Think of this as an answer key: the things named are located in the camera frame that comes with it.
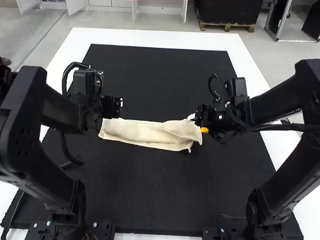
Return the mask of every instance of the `orange tag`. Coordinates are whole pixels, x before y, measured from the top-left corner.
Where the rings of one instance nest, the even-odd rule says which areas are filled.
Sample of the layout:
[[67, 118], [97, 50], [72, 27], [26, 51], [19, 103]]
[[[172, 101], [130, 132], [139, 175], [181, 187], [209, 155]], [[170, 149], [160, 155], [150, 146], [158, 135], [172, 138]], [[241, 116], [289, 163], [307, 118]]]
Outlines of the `orange tag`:
[[208, 132], [209, 132], [209, 129], [208, 129], [208, 128], [206, 128], [206, 127], [202, 127], [202, 128], [201, 128], [201, 133], [207, 134]]

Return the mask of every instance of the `black container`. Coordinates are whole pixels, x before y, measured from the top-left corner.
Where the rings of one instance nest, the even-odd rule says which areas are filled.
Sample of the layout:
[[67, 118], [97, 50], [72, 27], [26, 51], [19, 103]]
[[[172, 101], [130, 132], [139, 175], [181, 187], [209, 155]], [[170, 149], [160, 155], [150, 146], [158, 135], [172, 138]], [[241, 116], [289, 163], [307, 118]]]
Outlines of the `black container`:
[[263, 0], [195, 0], [206, 23], [256, 24]]

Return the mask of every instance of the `black rubber mat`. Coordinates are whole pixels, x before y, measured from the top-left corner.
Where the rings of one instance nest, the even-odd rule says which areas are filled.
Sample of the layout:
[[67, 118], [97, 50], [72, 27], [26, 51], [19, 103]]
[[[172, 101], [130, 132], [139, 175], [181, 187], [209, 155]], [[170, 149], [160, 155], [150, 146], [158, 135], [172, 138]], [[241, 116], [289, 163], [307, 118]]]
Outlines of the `black rubber mat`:
[[[91, 45], [83, 62], [104, 71], [104, 94], [123, 97], [124, 119], [186, 118], [198, 104], [211, 103], [212, 73], [223, 81], [236, 76], [224, 51]], [[220, 91], [218, 83], [213, 87]], [[251, 191], [275, 172], [259, 133], [237, 136], [227, 145], [204, 135], [203, 145], [195, 144], [191, 153], [102, 140], [94, 131], [68, 135], [67, 142], [85, 159], [84, 166], [67, 171], [85, 184], [87, 221], [110, 220], [117, 232], [201, 236], [218, 214], [244, 216]], [[57, 164], [67, 161], [53, 129], [42, 146]], [[43, 204], [28, 197], [12, 226], [28, 228], [47, 216]], [[294, 217], [286, 229], [301, 235]]]

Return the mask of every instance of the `folded towel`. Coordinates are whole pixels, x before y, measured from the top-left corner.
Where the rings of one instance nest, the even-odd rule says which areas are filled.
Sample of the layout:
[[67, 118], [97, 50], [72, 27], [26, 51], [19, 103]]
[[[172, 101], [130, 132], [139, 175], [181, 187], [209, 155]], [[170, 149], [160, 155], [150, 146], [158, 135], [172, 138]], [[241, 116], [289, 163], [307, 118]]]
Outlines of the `folded towel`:
[[188, 119], [166, 122], [103, 119], [99, 137], [148, 148], [181, 151], [194, 142], [202, 145], [200, 127]]

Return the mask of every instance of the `white cabinet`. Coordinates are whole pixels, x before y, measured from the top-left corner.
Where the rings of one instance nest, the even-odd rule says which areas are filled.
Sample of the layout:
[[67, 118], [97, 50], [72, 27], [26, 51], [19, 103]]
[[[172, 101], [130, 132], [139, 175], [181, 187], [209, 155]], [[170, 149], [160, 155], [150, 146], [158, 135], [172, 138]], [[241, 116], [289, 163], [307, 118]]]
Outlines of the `white cabinet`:
[[133, 0], [112, 0], [112, 7], [132, 8]]
[[188, 0], [16, 0], [21, 14], [31, 8], [63, 9], [72, 15], [79, 10], [128, 12], [135, 21], [137, 14], [168, 14], [180, 15], [186, 22]]
[[111, 0], [89, 0], [90, 6], [111, 7]]
[[31, 8], [40, 6], [42, 9], [65, 9], [69, 15], [78, 12], [81, 9], [86, 9], [86, 0], [63, 0], [63, 1], [42, 1], [42, 0], [16, 0], [21, 14]]
[[167, 14], [181, 15], [182, 22], [187, 19], [188, 0], [132, 0], [132, 19], [136, 20], [136, 15], [139, 13], [145, 14]]

